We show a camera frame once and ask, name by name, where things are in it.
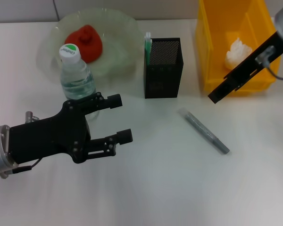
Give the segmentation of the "green utility knife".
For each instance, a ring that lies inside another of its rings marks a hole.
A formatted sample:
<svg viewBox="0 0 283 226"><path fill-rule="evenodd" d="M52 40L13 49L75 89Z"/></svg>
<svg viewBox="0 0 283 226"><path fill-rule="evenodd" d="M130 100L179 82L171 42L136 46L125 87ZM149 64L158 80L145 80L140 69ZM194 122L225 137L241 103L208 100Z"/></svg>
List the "green utility knife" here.
<svg viewBox="0 0 283 226"><path fill-rule="evenodd" d="M152 45L151 33L146 32L144 39L145 39L145 43L144 43L145 60L146 60L146 65L149 65L150 64L151 45Z"/></svg>

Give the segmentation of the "clear water bottle green label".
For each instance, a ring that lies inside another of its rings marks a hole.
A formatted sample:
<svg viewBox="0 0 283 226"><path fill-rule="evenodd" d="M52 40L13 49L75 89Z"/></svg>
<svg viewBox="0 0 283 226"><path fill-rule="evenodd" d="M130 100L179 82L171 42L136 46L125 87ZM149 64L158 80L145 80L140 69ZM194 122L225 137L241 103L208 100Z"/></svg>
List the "clear water bottle green label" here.
<svg viewBox="0 0 283 226"><path fill-rule="evenodd" d="M61 59L60 83L67 99L81 99L96 93L89 66L82 60L79 47L65 44L59 49Z"/></svg>

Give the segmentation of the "yellow plastic bin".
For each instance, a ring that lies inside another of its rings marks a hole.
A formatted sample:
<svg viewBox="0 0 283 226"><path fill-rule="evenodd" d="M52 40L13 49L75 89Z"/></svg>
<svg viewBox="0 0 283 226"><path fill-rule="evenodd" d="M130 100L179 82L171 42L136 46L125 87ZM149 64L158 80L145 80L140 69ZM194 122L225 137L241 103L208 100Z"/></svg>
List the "yellow plastic bin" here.
<svg viewBox="0 0 283 226"><path fill-rule="evenodd" d="M234 41L255 50L274 33L264 0L199 0L195 38L203 91L213 91L229 73L225 57Z"/></svg>

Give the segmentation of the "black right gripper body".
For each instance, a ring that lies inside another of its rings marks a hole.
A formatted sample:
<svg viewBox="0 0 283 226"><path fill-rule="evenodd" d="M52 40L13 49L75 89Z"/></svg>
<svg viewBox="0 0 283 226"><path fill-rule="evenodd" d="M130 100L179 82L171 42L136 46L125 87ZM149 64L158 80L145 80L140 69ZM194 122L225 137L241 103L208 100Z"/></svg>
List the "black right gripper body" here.
<svg viewBox="0 0 283 226"><path fill-rule="evenodd" d="M254 75L258 74L264 68L266 68L272 76L279 80L283 80L282 77L277 76L275 72L271 70L271 63L279 58L283 54L283 38L278 32L275 32L270 38L268 38L263 44L261 44L253 53L251 53L245 60L242 61L235 69L233 69L225 79L231 78L236 80L239 84L235 89L243 86Z"/></svg>

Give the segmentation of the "white paper ball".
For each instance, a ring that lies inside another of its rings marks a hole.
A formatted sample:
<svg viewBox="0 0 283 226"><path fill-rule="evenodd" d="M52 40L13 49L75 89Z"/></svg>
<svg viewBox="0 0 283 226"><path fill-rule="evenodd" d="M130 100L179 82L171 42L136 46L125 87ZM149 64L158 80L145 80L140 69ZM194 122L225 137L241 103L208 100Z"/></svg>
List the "white paper ball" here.
<svg viewBox="0 0 283 226"><path fill-rule="evenodd" d="M233 70L251 53L252 48L246 44L243 44L240 38L237 38L230 46L230 50L226 53L225 67L229 70Z"/></svg>

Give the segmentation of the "black mesh pen holder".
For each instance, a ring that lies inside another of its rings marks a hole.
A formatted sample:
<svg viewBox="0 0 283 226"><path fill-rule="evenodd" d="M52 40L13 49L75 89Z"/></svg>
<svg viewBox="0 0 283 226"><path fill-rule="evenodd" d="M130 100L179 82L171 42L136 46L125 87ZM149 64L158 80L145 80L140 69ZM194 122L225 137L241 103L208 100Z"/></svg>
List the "black mesh pen holder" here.
<svg viewBox="0 0 283 226"><path fill-rule="evenodd" d="M180 38L153 38L149 65L144 56L144 98L176 98L182 71Z"/></svg>

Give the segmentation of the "grey marker pen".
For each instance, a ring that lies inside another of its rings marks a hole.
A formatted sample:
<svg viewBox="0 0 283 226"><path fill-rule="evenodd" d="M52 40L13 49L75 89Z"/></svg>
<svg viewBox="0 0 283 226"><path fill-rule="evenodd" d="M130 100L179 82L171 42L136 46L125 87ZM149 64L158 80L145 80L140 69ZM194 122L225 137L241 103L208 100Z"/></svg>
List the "grey marker pen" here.
<svg viewBox="0 0 283 226"><path fill-rule="evenodd" d="M189 122L208 142L210 142L222 154L228 154L230 149L223 144L203 123L185 108L180 109L179 114Z"/></svg>

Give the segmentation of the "pale green glass fruit plate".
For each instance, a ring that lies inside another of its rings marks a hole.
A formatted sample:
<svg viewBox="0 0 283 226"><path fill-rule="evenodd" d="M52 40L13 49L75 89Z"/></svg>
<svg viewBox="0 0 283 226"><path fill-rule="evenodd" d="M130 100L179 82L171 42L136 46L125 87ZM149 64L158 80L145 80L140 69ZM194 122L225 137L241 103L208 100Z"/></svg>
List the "pale green glass fruit plate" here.
<svg viewBox="0 0 283 226"><path fill-rule="evenodd" d="M62 18L42 40L36 54L36 66L52 83L59 83L61 59L59 48L68 35L84 25L99 34L103 52L88 66L97 86L129 78L142 57L143 34L137 21L125 13L109 8L87 8Z"/></svg>

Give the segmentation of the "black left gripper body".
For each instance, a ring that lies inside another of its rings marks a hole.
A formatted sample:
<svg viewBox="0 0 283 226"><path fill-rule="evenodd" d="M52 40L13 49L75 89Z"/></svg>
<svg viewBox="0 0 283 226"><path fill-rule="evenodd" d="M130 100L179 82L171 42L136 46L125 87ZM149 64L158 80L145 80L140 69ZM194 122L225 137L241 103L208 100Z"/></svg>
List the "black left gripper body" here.
<svg viewBox="0 0 283 226"><path fill-rule="evenodd" d="M59 153L70 155L78 163L82 158L75 155L80 154L90 138L82 105L68 100L52 117L11 127L8 151L18 164Z"/></svg>

